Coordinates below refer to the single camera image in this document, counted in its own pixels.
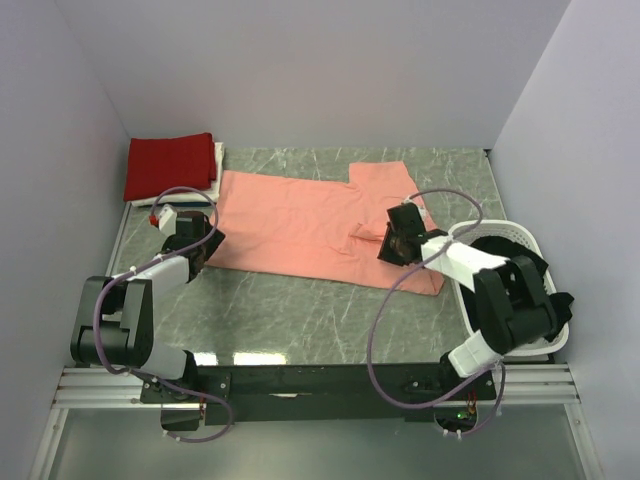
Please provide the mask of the pink t-shirt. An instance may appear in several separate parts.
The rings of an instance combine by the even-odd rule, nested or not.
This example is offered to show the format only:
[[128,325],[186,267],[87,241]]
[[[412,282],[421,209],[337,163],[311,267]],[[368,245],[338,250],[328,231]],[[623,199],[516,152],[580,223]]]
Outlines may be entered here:
[[418,188],[404,163],[352,163],[349,180],[228,171],[217,203],[225,239],[212,267],[388,289],[403,273],[379,259],[387,211]]

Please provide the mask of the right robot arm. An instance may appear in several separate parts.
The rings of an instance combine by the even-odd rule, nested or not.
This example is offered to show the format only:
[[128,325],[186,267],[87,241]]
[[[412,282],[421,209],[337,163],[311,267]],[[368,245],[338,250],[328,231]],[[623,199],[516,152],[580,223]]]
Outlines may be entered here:
[[435,271],[465,287],[474,298],[479,329],[444,354],[437,367],[438,386],[447,397],[464,397],[474,386],[473,376],[560,328],[543,274],[531,258],[495,255],[459,241],[480,221],[451,235],[428,230],[421,209],[410,200],[387,214],[380,260]]

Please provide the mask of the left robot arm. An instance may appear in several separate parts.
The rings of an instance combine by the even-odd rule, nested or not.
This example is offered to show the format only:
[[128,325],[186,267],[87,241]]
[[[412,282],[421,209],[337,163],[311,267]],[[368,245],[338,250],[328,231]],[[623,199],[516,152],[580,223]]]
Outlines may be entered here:
[[225,239],[199,211],[165,206],[151,219],[166,240],[154,264],[113,277],[93,276],[83,286],[70,341],[79,364],[129,368],[164,379],[176,401],[193,399],[200,388],[194,355],[155,338],[155,301],[193,281]]

